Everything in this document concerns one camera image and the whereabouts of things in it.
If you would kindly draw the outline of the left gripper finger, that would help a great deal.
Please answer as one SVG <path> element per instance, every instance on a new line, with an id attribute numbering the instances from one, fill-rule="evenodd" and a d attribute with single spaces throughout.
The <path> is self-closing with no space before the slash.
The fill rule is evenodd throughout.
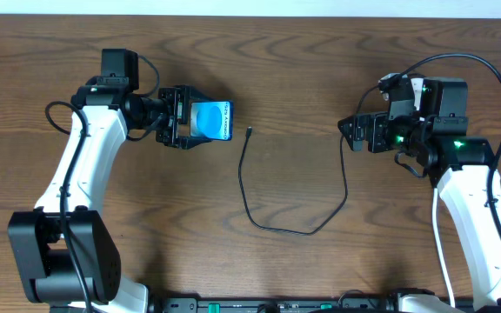
<path id="1" fill-rule="evenodd" d="M 177 147 L 182 150 L 190 150 L 199 144 L 210 143 L 211 139 L 206 137 L 185 137 L 177 138 Z"/>
<path id="2" fill-rule="evenodd" d="M 185 92 L 184 92 L 185 98 L 189 103 L 192 102 L 204 103 L 204 102 L 214 101 L 212 97 L 206 96 L 203 92 L 199 91 L 194 86 L 185 85 L 184 87 L 185 87 Z"/>

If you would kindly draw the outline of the blue Galaxy smartphone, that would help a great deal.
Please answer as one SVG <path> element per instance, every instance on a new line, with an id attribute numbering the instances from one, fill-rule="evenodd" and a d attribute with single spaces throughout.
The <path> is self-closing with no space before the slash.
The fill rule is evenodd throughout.
<path id="1" fill-rule="evenodd" d="M 233 132 L 233 102 L 192 103 L 190 135 L 213 141 L 230 141 Z"/>

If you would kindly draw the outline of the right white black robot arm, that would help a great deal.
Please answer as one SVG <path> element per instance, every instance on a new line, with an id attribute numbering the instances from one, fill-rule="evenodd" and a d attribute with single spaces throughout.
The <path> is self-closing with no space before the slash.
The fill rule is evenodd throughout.
<path id="1" fill-rule="evenodd" d="M 353 151 L 394 150 L 416 159 L 445 203 L 468 265 L 475 310 L 501 310 L 501 183 L 490 143 L 467 134 L 468 85 L 450 77 L 385 78 L 386 111 L 338 123 Z"/>

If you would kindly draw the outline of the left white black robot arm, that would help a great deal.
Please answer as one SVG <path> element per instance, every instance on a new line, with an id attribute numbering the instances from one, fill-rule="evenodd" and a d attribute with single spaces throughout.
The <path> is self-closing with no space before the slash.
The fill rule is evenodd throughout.
<path id="1" fill-rule="evenodd" d="M 17 211 L 8 237 L 26 298 L 64 312 L 157 312 L 149 287 L 122 272 L 103 221 L 104 196 L 131 130 L 188 150 L 213 137 L 202 110 L 216 104 L 189 85 L 137 93 L 137 80 L 91 78 L 65 104 L 71 128 L 55 175 L 31 211 Z"/>

